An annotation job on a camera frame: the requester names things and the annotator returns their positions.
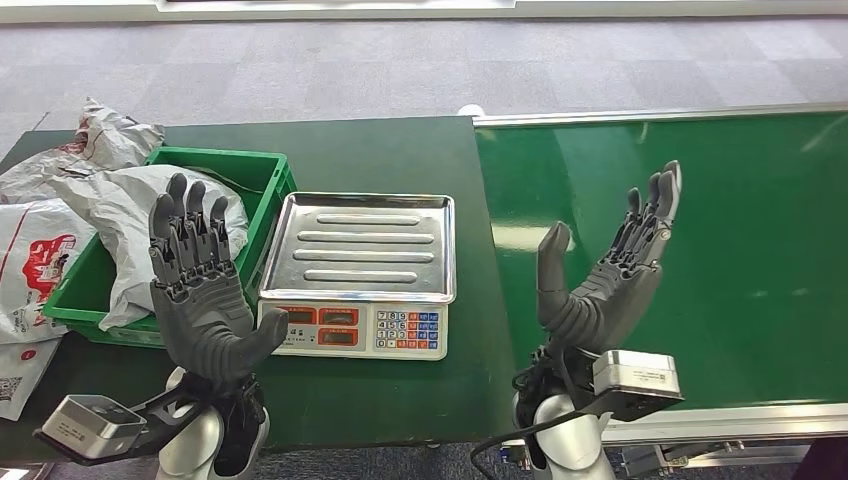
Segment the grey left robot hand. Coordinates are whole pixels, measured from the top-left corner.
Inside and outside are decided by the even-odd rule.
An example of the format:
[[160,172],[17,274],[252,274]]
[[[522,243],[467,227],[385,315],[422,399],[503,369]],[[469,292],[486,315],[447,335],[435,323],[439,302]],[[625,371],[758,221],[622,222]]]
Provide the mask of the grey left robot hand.
[[150,283],[166,350],[179,367],[217,390],[234,389],[282,345],[289,314],[255,319],[233,261],[219,197],[204,211],[203,182],[174,174],[149,216]]

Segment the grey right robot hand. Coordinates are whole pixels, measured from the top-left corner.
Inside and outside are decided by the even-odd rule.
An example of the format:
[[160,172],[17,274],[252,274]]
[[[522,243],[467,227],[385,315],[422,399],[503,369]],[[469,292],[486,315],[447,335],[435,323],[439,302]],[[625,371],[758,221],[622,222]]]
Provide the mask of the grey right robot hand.
[[627,193],[628,207],[609,249],[571,290],[563,256],[571,240],[564,222],[554,223],[536,254],[537,320],[553,353],[578,348],[602,354],[617,348],[652,302],[663,275],[661,258],[671,238],[683,186],[676,160],[653,173],[648,197]]

